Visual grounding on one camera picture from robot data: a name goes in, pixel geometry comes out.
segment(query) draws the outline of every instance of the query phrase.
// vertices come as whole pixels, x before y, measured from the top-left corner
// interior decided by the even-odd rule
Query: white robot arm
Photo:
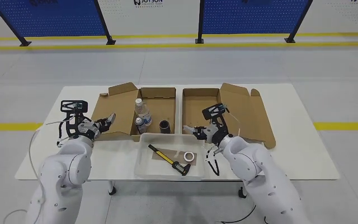
[[[115,114],[95,122],[83,116],[85,101],[63,101],[69,139],[56,155],[45,159],[39,170],[40,186],[32,196],[25,224],[74,224],[82,200],[82,184],[91,172],[93,141],[109,129]]]
[[[261,144],[249,144],[243,138],[228,133],[222,114],[227,110],[216,104],[202,111],[210,120],[209,127],[185,127],[198,139],[218,146],[229,161],[234,174],[243,180],[246,191],[269,224],[310,224],[301,198],[286,176]]]

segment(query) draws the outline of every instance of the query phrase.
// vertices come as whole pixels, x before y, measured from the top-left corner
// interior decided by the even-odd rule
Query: blue panel
[[[93,0],[0,0],[20,36],[105,35]]]
[[[308,0],[205,0],[202,33],[288,34],[307,3]]]

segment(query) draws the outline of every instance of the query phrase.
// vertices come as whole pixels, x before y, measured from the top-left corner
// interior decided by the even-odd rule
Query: plastic bin
[[[205,177],[205,142],[188,134],[144,133],[140,136],[140,148],[134,168],[134,175],[145,180],[201,180]],[[191,166],[188,174],[182,176],[165,160],[152,159],[153,151],[148,147],[190,151],[196,154],[196,165]]]

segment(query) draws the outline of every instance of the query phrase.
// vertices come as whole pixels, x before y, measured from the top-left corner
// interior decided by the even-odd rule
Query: black cylinder
[[[162,134],[170,134],[169,122],[167,120],[162,120],[159,123],[159,129],[161,130]]]

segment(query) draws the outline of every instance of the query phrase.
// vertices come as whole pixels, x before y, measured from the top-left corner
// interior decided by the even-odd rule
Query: open cardboard box
[[[140,134],[134,123],[137,115],[135,113],[135,99],[142,98],[148,105],[152,116],[152,123],[147,128],[147,133],[160,133],[159,123],[167,120],[171,133],[175,130],[175,96],[176,89],[161,87],[146,87],[137,89],[131,83],[109,87],[108,93],[100,94],[92,120],[108,117],[111,113],[116,114],[116,120],[109,131],[101,134],[98,140],[118,140],[132,138],[139,141]]]
[[[274,148],[276,141],[266,114],[260,93],[252,89],[251,94],[244,87],[224,83],[218,88],[185,88],[183,89],[182,125],[208,126],[202,110],[219,102],[225,104],[230,114],[224,113],[229,133],[253,141],[263,142],[267,148]]]

